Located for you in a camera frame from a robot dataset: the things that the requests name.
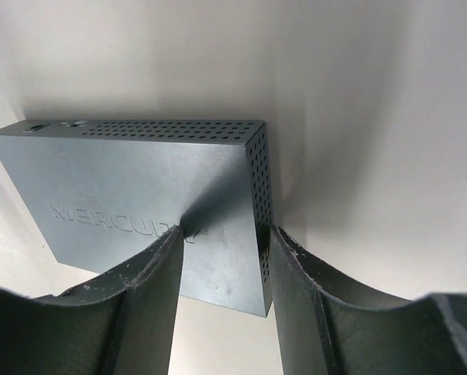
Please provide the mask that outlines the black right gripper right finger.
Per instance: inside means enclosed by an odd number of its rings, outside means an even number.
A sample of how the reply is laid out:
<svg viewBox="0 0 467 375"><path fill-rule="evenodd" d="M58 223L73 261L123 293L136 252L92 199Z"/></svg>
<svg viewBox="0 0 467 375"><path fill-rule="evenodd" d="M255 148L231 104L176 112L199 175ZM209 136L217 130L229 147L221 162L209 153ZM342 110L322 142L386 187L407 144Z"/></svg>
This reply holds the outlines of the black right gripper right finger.
<svg viewBox="0 0 467 375"><path fill-rule="evenodd" d="M467 293L390 295L277 226L270 279L285 374L467 374Z"/></svg>

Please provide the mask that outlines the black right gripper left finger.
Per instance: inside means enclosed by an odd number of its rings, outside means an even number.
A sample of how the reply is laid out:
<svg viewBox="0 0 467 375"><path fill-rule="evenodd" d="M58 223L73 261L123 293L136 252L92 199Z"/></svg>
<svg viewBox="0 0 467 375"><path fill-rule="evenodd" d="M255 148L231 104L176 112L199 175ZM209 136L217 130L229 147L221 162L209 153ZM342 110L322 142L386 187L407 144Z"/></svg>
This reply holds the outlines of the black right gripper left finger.
<svg viewBox="0 0 467 375"><path fill-rule="evenodd" d="M165 374L169 370L184 234L60 295L0 288L0 374Z"/></svg>

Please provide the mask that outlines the dark grey network switch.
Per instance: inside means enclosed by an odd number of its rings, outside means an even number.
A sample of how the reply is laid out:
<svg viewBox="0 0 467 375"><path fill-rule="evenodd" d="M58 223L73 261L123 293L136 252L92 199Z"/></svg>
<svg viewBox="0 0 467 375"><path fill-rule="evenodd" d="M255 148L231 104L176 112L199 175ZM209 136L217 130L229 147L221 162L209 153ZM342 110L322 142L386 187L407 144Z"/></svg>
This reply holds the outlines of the dark grey network switch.
<svg viewBox="0 0 467 375"><path fill-rule="evenodd" d="M182 296L268 314L263 121L22 120L0 161L60 263L104 273L179 226Z"/></svg>

